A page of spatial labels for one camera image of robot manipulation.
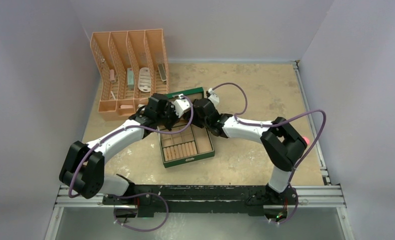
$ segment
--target green box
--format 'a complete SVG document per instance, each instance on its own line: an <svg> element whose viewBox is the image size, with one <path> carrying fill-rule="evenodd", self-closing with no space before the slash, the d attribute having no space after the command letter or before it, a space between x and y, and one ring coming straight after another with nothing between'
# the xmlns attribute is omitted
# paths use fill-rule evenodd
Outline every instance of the green box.
<svg viewBox="0 0 395 240"><path fill-rule="evenodd" d="M205 97L203 87L168 93L167 96L170 101L174 101L180 94L186 95L192 102L195 99L202 99ZM172 130L178 131L186 124L187 121L181 120L174 125ZM191 125L184 132L174 135L158 133L158 137L162 163L165 168L215 156L211 134L206 128L199 128L195 125Z"/></svg>

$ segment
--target table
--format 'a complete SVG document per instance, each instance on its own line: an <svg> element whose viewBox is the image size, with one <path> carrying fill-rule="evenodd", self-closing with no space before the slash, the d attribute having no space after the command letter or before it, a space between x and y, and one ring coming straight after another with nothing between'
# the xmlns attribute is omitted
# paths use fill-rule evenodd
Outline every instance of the table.
<svg viewBox="0 0 395 240"><path fill-rule="evenodd" d="M240 85L247 94L248 108L241 117L269 121L286 119L305 112L299 83L291 64L177 63L169 65L170 92L203 87L205 90L224 82ZM95 140L119 127L124 121L104 121L98 113L100 83L83 142ZM241 92L234 86L216 90L220 113L241 112L245 106ZM308 119L292 123L303 136L313 140ZM164 168L158 135L150 134L113 157L105 166L107 174L121 174L136 184L167 185L265 185L273 170L261 144L244 139L212 136L215 157ZM324 185L315 149L295 173L292 185Z"/></svg>

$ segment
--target robotic arm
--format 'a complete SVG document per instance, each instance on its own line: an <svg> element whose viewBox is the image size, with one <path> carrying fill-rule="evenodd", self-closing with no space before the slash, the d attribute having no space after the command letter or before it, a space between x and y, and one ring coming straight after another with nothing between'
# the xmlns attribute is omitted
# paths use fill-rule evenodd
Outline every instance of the robotic arm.
<svg viewBox="0 0 395 240"><path fill-rule="evenodd" d="M292 199L291 189L288 188L290 177L295 163L307 147L302 136L290 123L278 127L264 126L285 121L282 117L278 117L274 121L263 122L243 119L246 123L259 124L260 126L239 123L240 118L217 111L216 106L220 99L212 89L209 89L206 96L207 98L195 99L190 105L188 99L184 99L182 94L174 102L169 101L168 97L163 94L153 94L146 106L138 109L114 131L87 143L74 142L69 148L59 180L68 186L74 181L73 190L86 199L92 198L97 193L127 197L146 192L154 194L159 192L160 196L163 196L168 202L171 200L172 204L177 204L177 207L170 206L170 212L187 212L184 209L185 200L182 200L186 193L177 190L185 188L194 191L188 193L187 199L196 200L201 206L204 206L204 209L198 212L212 212L214 206L221 207L221 205L212 205L214 203L208 200L214 201L216 199L225 201L226 209L245 208L244 213L259 216L263 205L283 204L287 196ZM156 129L160 125L171 130L181 118L191 121L191 124L199 128L207 128L216 137L241 138L262 144L274 164L268 184L266 186L235 186L233 188L224 186L222 189L214 186L136 185L120 175L105 175L105 164L114 155L130 144L147 137L150 133L157 132ZM86 164L80 164L84 158L86 158ZM146 198L140 199L140 209L145 208L146 204L158 205L155 200L151 203L149 195ZM116 205L117 203L112 200L107 204ZM156 208L154 206L149 209L155 211ZM149 214L144 214L145 211L139 212L141 217L150 217Z"/></svg>

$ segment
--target wall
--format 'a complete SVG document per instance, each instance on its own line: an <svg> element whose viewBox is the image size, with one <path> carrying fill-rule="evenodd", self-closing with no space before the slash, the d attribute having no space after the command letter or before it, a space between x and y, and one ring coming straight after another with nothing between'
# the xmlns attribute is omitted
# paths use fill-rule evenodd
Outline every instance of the wall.
<svg viewBox="0 0 395 240"><path fill-rule="evenodd" d="M304 55L333 0L71 0L87 34L163 28L171 62Z"/></svg>
<svg viewBox="0 0 395 240"><path fill-rule="evenodd" d="M395 1L335 0L299 68L356 238L395 239Z"/></svg>
<svg viewBox="0 0 395 240"><path fill-rule="evenodd" d="M98 78L68 0L0 1L0 239L43 239Z"/></svg>

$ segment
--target floor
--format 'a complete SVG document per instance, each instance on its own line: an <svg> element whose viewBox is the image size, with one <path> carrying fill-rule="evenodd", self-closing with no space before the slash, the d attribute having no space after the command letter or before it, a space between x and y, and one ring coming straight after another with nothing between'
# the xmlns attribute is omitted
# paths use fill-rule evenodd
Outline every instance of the floor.
<svg viewBox="0 0 395 240"><path fill-rule="evenodd" d="M240 85L247 94L248 108L242 118L269 121L286 119L305 112L298 80L291 64L170 64L170 91L203 87L205 90L224 82ZM104 121L98 113L102 85L99 86L83 142L95 140L119 127L123 121ZM234 86L216 90L220 113L241 112L245 101ZM292 123L312 140L308 119ZM133 143L105 166L107 174L121 174L136 184L265 185L273 170L261 144L236 138L212 136L215 157L164 168L158 135L153 133ZM316 151L313 150L296 171L292 185L324 185Z"/></svg>

